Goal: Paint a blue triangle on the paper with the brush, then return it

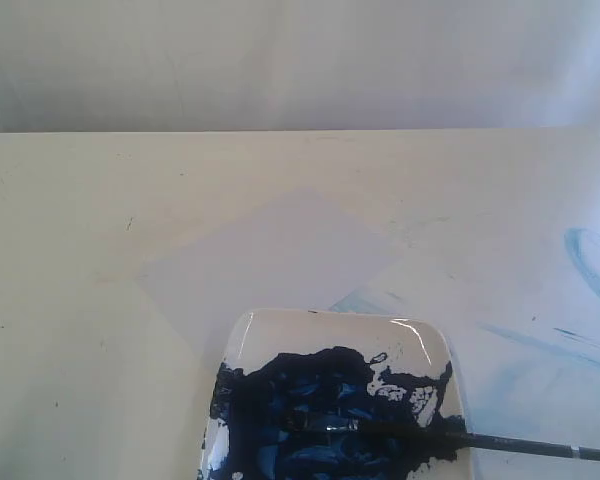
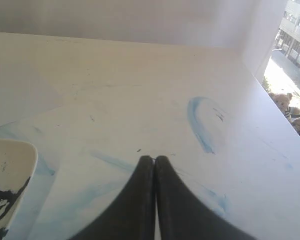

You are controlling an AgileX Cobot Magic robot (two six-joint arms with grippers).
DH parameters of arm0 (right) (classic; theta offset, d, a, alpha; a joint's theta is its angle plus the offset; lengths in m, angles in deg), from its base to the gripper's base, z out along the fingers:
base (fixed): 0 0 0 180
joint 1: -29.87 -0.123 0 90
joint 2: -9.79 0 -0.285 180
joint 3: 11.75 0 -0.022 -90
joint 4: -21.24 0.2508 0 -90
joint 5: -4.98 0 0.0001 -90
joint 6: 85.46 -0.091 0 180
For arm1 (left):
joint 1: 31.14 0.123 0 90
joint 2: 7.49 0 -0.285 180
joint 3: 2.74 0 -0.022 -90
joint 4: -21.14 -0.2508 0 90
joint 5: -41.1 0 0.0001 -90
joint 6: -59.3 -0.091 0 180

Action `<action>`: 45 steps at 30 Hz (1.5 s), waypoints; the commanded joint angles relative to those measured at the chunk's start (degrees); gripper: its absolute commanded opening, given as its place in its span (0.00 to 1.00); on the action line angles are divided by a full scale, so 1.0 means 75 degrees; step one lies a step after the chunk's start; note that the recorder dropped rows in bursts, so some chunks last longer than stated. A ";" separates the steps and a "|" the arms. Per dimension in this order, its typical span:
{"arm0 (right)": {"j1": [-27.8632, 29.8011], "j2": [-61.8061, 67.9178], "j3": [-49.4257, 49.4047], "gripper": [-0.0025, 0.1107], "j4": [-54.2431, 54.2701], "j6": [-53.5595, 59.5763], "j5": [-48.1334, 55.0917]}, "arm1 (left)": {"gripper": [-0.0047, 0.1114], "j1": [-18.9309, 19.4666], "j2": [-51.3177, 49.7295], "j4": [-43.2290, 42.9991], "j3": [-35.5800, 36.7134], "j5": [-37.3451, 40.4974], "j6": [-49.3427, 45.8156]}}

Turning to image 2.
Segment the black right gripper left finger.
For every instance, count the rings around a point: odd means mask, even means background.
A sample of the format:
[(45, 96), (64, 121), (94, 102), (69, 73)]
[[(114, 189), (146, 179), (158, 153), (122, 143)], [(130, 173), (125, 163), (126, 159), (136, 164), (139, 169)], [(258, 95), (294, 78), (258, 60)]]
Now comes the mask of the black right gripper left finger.
[(73, 240), (153, 240), (156, 223), (155, 164), (141, 156), (113, 202)]

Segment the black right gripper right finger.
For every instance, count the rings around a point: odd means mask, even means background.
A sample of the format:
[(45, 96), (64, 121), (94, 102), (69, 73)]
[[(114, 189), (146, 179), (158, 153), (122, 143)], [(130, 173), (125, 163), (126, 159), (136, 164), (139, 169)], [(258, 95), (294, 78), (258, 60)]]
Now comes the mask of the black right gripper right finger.
[(166, 156), (155, 159), (156, 203), (162, 240), (253, 240), (202, 203)]

